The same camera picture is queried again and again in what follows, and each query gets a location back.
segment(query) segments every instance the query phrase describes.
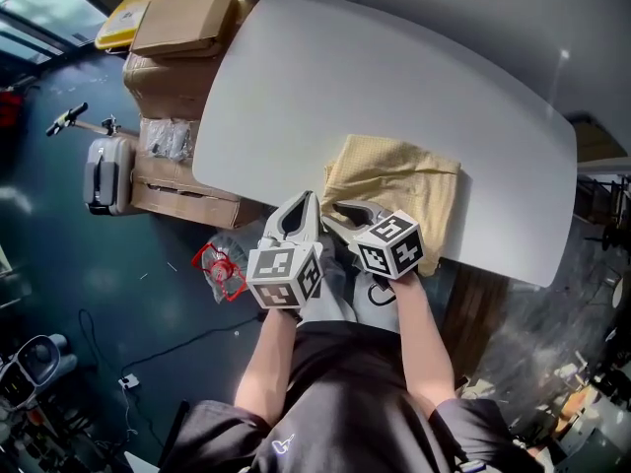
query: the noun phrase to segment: shirt logo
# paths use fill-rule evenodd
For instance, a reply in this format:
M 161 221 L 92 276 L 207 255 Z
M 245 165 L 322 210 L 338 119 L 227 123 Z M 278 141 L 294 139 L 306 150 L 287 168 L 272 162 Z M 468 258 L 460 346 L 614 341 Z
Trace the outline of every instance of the shirt logo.
M 285 455 L 287 452 L 289 452 L 289 443 L 291 443 L 292 439 L 294 439 L 294 436 L 295 435 L 291 435 L 290 437 L 285 439 L 285 441 L 279 441 L 278 439 L 275 439 L 272 442 L 272 447 L 274 448 L 274 451 L 278 455 Z

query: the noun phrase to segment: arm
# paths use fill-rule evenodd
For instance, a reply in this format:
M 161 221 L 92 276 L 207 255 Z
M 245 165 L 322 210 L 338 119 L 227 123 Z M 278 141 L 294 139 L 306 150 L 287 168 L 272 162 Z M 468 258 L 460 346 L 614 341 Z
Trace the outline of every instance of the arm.
M 296 321 L 271 309 L 237 389 L 235 406 L 261 417 L 271 427 L 283 412 L 295 339 Z
M 429 418 L 443 401 L 456 398 L 452 362 L 416 274 L 409 272 L 390 284 L 398 305 L 407 390 Z
M 410 272 L 390 284 L 398 304 L 407 390 L 441 443 L 451 442 L 463 461 L 481 460 L 500 471 L 540 472 L 536 461 L 513 445 L 494 401 L 456 399 L 452 362 L 418 277 Z

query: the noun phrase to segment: forearm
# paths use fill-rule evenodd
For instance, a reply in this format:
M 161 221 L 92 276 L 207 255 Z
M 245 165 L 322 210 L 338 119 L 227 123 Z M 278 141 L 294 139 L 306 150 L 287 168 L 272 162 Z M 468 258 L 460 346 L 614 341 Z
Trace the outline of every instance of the forearm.
M 270 426 L 283 412 L 295 339 L 296 321 L 270 310 L 237 389 L 235 406 L 258 415 Z
M 398 305 L 407 390 L 429 418 L 439 404 L 456 397 L 454 369 L 416 275 L 391 285 Z

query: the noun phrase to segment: white table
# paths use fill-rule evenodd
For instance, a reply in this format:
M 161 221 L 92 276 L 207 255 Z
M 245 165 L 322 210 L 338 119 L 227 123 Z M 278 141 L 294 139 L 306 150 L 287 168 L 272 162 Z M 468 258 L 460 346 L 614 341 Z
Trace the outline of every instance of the white table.
M 548 286 L 576 183 L 570 124 L 505 71 L 418 25 L 341 0 L 260 0 L 223 60 L 193 174 L 280 205 L 323 191 L 350 133 L 462 163 L 444 256 Z

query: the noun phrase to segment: hand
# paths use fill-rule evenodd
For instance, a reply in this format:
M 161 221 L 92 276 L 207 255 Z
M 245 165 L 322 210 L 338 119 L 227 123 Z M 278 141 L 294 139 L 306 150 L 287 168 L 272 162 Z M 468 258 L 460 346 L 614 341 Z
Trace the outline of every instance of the hand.
M 405 275 L 401 275 L 398 279 L 390 280 L 389 282 L 392 290 L 395 292 L 397 289 L 404 289 L 413 286 L 419 286 L 423 289 L 423 285 L 421 284 L 421 281 L 415 271 L 409 271 Z

